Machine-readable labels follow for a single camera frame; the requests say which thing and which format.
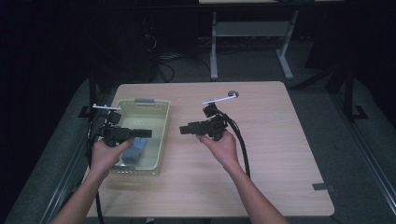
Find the wooden table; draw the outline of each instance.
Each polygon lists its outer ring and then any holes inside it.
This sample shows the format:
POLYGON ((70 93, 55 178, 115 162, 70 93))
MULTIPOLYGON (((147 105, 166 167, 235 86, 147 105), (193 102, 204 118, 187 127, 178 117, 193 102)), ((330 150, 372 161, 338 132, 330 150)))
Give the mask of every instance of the wooden table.
MULTIPOLYGON (((163 166, 158 176, 110 175, 99 189, 104 217, 246 217, 233 181, 210 151, 179 127, 206 120, 203 100, 217 103, 238 124, 247 146, 251 178, 284 216, 334 212, 304 131, 281 82, 209 82, 121 85, 113 105, 126 98, 171 102, 163 166)), ((238 157, 244 167, 238 145, 238 157)), ((93 204, 88 217, 95 217, 93 204)))

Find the forearm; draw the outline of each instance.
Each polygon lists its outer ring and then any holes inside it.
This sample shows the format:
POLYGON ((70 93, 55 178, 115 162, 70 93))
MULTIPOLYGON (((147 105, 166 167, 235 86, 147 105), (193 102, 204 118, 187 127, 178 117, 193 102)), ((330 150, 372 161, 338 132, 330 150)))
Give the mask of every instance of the forearm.
POLYGON ((265 198, 239 165, 226 170, 235 183, 242 203, 253 224, 289 223, 265 198))
POLYGON ((51 223, 83 223, 102 182, 101 176, 88 174, 51 223))

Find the hand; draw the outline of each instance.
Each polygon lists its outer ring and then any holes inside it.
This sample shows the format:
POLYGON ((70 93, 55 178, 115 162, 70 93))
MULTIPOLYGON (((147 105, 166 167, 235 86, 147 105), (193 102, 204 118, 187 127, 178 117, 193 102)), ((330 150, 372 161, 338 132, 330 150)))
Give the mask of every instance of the hand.
POLYGON ((230 132, 225 130, 222 138, 217 142, 204 135, 197 135, 197 138, 210 149, 227 172, 234 167, 240 167, 236 153, 236 140, 230 132))
POLYGON ((134 143, 134 139, 124 141, 117 147, 109 147, 104 140, 99 140, 93 145, 90 173, 107 177, 111 167, 120 159, 120 154, 134 143))

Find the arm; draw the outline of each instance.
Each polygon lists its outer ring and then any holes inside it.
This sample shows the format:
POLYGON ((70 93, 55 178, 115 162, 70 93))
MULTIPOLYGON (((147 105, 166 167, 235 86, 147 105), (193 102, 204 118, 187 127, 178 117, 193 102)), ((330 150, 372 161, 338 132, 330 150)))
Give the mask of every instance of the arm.
POLYGON ((120 154, 134 142, 124 141, 117 147, 108 147, 103 140, 96 142, 92 149, 91 169, 78 190, 51 221, 53 223, 83 223, 91 208, 96 192, 107 177, 120 154))
POLYGON ((289 223, 243 171, 236 154, 236 140, 231 133, 225 131, 218 142, 204 135, 197 135, 197 138, 230 175, 252 223, 289 223))

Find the plastic container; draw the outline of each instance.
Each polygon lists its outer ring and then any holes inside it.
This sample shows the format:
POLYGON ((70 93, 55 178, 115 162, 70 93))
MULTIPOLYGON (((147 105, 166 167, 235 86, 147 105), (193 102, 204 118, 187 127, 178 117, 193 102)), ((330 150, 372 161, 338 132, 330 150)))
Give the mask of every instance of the plastic container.
POLYGON ((137 162, 120 160, 111 169, 112 174, 158 175, 163 161, 163 147, 169 122, 170 102, 156 99, 123 99, 119 126, 129 129, 152 130, 151 138, 143 148, 137 162))

